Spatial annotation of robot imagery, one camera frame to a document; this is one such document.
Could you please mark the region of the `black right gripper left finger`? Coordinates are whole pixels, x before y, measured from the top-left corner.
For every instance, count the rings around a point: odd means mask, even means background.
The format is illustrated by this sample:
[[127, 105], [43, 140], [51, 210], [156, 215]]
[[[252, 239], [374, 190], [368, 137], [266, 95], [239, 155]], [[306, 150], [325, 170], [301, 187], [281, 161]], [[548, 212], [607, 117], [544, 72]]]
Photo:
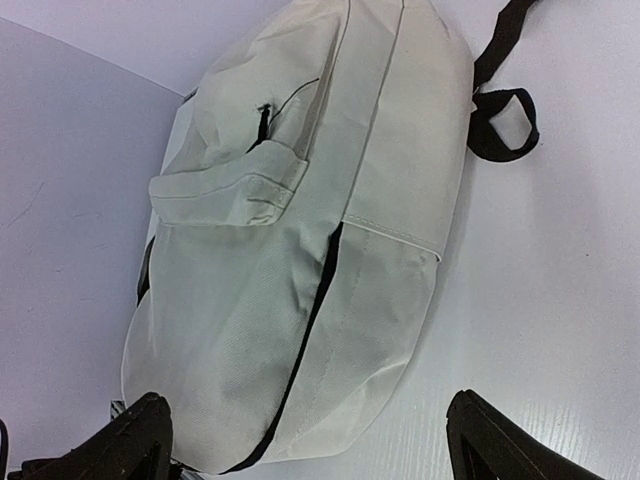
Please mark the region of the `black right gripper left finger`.
[[77, 448], [28, 460], [21, 479], [171, 479], [173, 425], [167, 400], [149, 392]]

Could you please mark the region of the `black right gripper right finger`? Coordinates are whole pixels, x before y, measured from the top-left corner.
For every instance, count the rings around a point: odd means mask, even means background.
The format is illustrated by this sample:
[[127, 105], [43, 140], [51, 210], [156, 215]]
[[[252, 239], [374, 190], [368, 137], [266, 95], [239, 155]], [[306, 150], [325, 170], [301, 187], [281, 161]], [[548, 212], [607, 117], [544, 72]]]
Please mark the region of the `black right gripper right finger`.
[[446, 417], [456, 480], [598, 478], [538, 442], [472, 390], [455, 394]]

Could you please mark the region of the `cream white backpack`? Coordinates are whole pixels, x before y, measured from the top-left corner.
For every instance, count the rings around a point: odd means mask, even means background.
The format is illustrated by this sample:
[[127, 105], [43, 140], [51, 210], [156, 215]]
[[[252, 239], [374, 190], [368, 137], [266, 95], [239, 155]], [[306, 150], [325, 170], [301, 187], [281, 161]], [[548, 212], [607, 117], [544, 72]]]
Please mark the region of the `cream white backpack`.
[[149, 185], [156, 229], [122, 359], [126, 401], [171, 408], [209, 475], [347, 450], [391, 398], [427, 316], [465, 155], [508, 147], [484, 85], [530, 9], [472, 57], [428, 1], [293, 1], [207, 71]]

